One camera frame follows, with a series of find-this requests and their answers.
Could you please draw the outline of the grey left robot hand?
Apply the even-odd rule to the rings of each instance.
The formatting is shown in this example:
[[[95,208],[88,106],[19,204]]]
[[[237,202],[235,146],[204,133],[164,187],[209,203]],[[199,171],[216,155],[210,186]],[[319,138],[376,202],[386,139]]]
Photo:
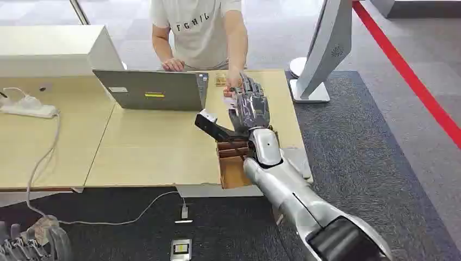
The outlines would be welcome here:
[[[1,260],[74,260],[70,239],[59,226],[45,228],[48,246],[38,241],[35,231],[29,228],[25,236],[21,234],[19,224],[12,224],[10,229],[1,221]]]

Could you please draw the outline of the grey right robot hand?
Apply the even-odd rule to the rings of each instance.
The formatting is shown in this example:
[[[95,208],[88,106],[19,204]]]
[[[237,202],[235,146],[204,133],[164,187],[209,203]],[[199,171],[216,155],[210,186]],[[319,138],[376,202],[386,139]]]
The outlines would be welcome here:
[[[242,86],[235,91],[233,107],[228,110],[234,130],[248,134],[251,129],[270,125],[269,102],[261,85],[240,73]]]

